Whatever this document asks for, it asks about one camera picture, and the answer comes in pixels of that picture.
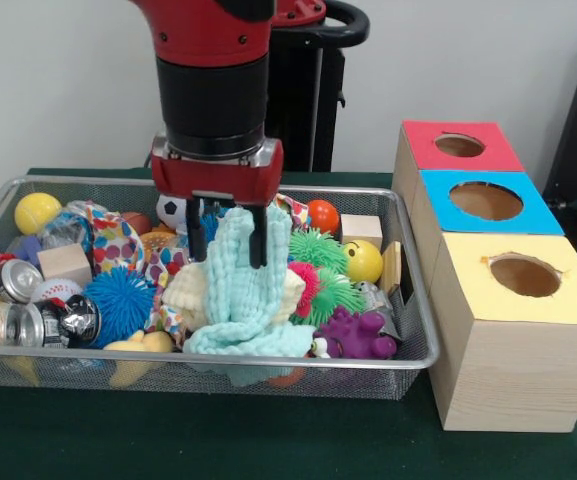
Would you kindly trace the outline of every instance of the yellow smiley ball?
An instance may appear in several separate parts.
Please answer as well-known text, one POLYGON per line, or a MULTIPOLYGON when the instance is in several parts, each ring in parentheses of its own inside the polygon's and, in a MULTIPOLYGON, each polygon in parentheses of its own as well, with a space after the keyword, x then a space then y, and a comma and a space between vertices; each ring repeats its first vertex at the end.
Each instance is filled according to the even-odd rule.
POLYGON ((384 269, 381 253, 372 243, 355 240, 344 245, 348 257, 347 275, 353 282, 377 283, 384 269))
POLYGON ((19 200, 15 208, 15 223, 24 235, 34 235, 54 220, 60 210, 61 203, 52 195, 31 193, 19 200))

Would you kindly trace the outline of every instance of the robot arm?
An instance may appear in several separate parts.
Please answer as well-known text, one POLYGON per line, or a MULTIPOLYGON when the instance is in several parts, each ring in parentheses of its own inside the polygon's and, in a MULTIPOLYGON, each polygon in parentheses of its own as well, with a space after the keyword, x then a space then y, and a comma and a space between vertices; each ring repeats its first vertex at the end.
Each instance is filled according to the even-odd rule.
POLYGON ((191 255, 206 257, 199 199, 218 199, 252 211, 251 264, 265 265, 265 208, 283 166, 281 142, 264 136, 274 0, 131 1, 152 32, 166 124, 153 177, 188 200, 191 255))

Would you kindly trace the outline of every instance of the circular hole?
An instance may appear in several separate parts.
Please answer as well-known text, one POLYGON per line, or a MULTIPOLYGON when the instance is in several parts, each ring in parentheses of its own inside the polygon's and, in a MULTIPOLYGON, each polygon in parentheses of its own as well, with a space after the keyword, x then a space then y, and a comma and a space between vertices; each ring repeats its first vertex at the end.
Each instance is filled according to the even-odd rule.
POLYGON ((548 297, 559 289, 559 275, 547 263, 523 255, 503 255, 490 265, 504 287, 526 297, 548 297))
POLYGON ((450 200, 464 212, 486 220, 508 220, 524 209, 515 192, 494 183, 462 183, 450 190, 450 200))
POLYGON ((437 148, 453 157, 478 157, 486 147, 479 140, 468 135, 446 133, 435 139, 437 148))

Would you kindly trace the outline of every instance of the wire mesh basket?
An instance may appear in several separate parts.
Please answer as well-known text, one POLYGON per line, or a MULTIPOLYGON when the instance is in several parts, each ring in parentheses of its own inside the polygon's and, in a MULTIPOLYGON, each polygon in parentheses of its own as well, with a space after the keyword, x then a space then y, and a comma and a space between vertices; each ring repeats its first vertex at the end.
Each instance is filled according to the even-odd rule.
MULTIPOLYGON (((400 197, 388 190, 329 187, 282 187, 301 202, 322 198, 340 213, 376 215, 383 244, 402 243, 402 286, 390 297, 401 347, 392 360, 244 357, 184 353, 110 352, 83 349, 0 347, 0 386, 110 389, 118 369, 147 372, 127 390, 192 393, 250 393, 291 396, 401 399, 421 369, 434 363, 438 340, 421 279, 421 269, 407 212, 400 197), (303 378, 288 387, 268 382, 234 387, 223 372, 270 376, 298 369, 303 378)), ((150 180, 27 176, 0 190, 0 252, 19 235, 14 222, 17 202, 46 192, 62 204, 92 199, 119 212, 139 211, 157 221, 158 192, 150 180)))

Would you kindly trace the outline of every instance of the stacked wooden boxes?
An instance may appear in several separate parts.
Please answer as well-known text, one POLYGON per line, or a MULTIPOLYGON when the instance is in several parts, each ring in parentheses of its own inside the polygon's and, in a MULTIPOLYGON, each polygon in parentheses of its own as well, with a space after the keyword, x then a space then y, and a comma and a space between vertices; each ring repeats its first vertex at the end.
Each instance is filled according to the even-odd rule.
POLYGON ((577 253, 499 127, 404 122, 393 190, 440 330, 444 428, 571 431, 577 253))

